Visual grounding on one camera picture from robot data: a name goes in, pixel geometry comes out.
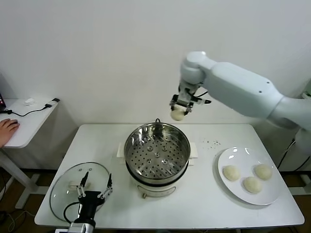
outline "floor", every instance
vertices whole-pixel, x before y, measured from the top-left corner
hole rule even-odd
[[[10,176],[3,170],[0,170],[0,173],[3,175],[4,179],[7,181]],[[42,174],[39,178],[37,184],[43,186],[49,186],[52,182],[54,174]],[[288,187],[293,186],[303,186],[303,182],[299,176],[288,175],[284,177],[284,180]],[[3,181],[0,181],[0,188],[3,186]],[[13,184],[8,188],[3,200],[0,202],[0,211],[12,212],[15,210],[15,203],[17,202],[19,196],[23,191],[23,186],[14,180]],[[31,195],[28,199],[24,209],[29,211],[32,214],[36,214],[37,210],[40,207],[40,204],[43,200],[42,195]],[[299,205],[303,215],[305,216],[305,223],[301,226],[296,226],[295,228],[277,228],[271,233],[310,233],[311,232],[311,196],[296,196],[295,200]],[[21,211],[15,211],[12,213],[13,218],[16,218]],[[16,221],[16,226],[22,223],[24,217],[21,217]],[[11,221],[6,220],[1,224],[0,219],[0,233],[7,233],[8,227]],[[37,226],[34,222],[34,217],[27,215],[23,224],[16,229],[15,233],[48,233],[54,230],[51,227],[41,227]],[[95,233],[109,233],[109,232],[119,232],[117,230],[95,230]],[[139,233],[147,233],[151,231],[132,231]],[[174,233],[204,233],[205,231],[173,231]],[[235,230],[217,230],[217,231],[208,231],[208,233],[235,233]]]

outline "human hand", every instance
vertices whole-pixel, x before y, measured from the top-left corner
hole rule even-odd
[[[13,134],[19,128],[17,120],[5,119],[0,121],[0,148],[11,139]]]

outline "pot lid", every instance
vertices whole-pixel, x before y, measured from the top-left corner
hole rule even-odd
[[[81,179],[88,172],[85,191],[103,192],[107,188],[109,180],[109,171],[102,165],[94,162],[78,164],[58,178],[50,195],[50,208],[58,219],[66,221],[64,218],[64,209],[73,202],[78,202],[77,186]],[[73,222],[79,214],[79,204],[73,205],[66,210],[67,218]]]

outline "metal bowl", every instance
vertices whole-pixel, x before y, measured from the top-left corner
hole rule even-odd
[[[130,134],[124,156],[136,180],[150,186],[163,186],[177,181],[186,171],[190,144],[177,127],[154,122]]]

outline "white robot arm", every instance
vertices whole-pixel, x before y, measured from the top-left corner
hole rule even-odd
[[[296,144],[311,155],[311,100],[288,98],[269,79],[231,63],[215,62],[204,52],[189,53],[180,73],[179,95],[174,95],[170,104],[174,119],[181,120],[194,103],[210,103],[194,96],[203,87],[214,99],[244,116],[267,119],[283,128],[300,126]]]

